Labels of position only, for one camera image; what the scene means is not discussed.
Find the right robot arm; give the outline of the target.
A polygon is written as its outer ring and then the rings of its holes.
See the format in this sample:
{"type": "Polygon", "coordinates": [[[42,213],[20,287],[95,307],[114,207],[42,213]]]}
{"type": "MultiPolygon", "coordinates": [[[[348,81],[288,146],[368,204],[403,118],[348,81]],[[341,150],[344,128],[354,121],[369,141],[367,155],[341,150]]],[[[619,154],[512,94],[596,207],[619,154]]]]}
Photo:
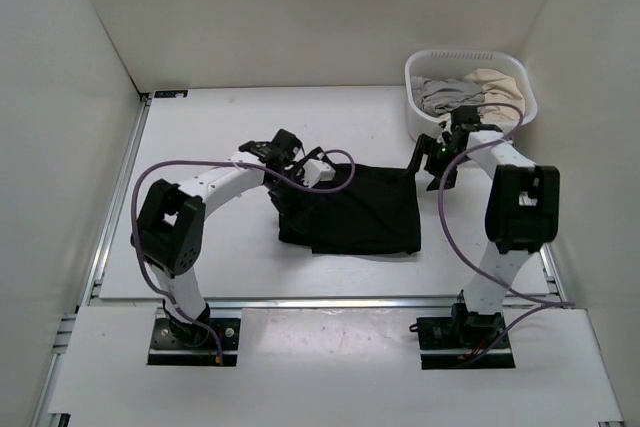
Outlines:
{"type": "Polygon", "coordinates": [[[450,114],[449,128],[438,138],[424,137],[425,170],[432,176],[429,191],[437,193],[439,221],[451,248],[474,271],[474,277],[452,307],[449,334],[460,346],[477,343],[485,331],[498,328],[507,293],[542,307],[559,307],[516,291],[513,281],[522,266],[556,238],[559,228],[560,173],[553,166],[539,165],[513,144],[511,137],[524,121],[515,106],[505,108],[518,115],[509,131],[484,124],[477,106],[462,105],[450,114]],[[491,180],[484,217],[486,249],[475,265],[455,243],[444,209],[444,193],[455,186],[457,167],[473,161],[491,180]]]}

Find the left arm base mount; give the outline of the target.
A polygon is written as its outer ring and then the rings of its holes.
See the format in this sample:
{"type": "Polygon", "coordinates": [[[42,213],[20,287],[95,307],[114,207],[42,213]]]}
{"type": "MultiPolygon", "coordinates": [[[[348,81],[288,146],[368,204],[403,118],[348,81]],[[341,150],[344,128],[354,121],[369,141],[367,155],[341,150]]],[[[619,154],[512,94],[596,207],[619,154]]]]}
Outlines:
{"type": "Polygon", "coordinates": [[[222,348],[206,330],[195,328],[182,332],[165,312],[158,310],[150,336],[149,366],[235,367],[238,360],[241,318],[211,314],[210,327],[216,332],[222,348]]]}

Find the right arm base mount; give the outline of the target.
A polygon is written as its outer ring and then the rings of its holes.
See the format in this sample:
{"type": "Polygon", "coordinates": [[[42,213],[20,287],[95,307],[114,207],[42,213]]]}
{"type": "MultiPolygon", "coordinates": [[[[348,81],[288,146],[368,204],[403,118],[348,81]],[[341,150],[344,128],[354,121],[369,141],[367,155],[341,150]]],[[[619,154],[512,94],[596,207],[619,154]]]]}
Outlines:
{"type": "Polygon", "coordinates": [[[516,367],[501,313],[481,315],[462,302],[444,317],[418,317],[416,334],[422,370],[513,369],[516,367]]]}

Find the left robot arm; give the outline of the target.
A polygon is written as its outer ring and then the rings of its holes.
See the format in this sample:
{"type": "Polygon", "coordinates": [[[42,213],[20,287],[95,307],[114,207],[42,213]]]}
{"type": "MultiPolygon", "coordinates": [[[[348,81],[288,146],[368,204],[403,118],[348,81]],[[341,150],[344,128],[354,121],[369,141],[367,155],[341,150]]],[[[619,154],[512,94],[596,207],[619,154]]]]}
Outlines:
{"type": "Polygon", "coordinates": [[[220,339],[195,274],[206,221],[256,188],[275,196],[310,192],[324,163],[302,157],[302,150],[298,137],[280,129],[270,140],[241,144],[225,160],[197,162],[201,173],[185,180],[160,178],[146,191],[135,183],[130,242],[138,268],[150,290],[161,296],[170,332],[186,346],[220,339]]]}

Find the black trousers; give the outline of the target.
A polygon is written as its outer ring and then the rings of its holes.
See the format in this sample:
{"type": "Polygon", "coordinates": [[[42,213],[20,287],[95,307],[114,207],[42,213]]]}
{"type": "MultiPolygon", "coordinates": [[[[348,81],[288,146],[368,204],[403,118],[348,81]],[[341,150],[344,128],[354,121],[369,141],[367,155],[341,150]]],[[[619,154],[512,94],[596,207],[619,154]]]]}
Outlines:
{"type": "Polygon", "coordinates": [[[280,241],[314,254],[410,255],[421,250],[416,181],[407,168],[358,164],[345,189],[309,194],[308,216],[278,214],[280,241]]]}

